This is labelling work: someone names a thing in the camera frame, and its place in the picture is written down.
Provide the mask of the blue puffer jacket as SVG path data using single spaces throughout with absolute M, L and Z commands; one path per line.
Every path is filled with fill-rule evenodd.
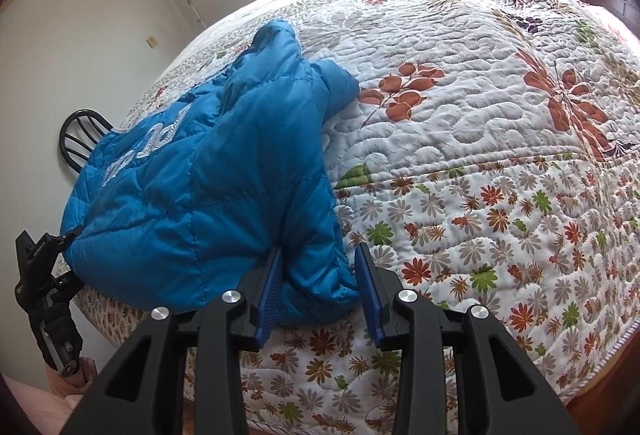
M 281 247 L 281 325 L 323 325 L 359 299 L 321 132 L 357 81 L 312 62 L 274 20 L 250 47 L 169 108 L 109 132 L 68 199 L 73 272 L 120 303 L 202 308 Z

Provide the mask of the black metal chair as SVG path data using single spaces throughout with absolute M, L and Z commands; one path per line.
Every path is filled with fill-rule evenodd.
M 76 175 L 88 162 L 91 153 L 113 126 L 99 112 L 80 109 L 63 122 L 58 133 L 58 154 Z

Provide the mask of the floral quilted bedspread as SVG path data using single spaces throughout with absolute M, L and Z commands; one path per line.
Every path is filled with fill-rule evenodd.
M 256 0 L 175 58 L 82 171 L 63 226 L 160 149 L 265 24 L 358 98 L 322 150 L 347 255 L 494 314 L 567 405 L 639 333 L 639 42 L 579 0 Z

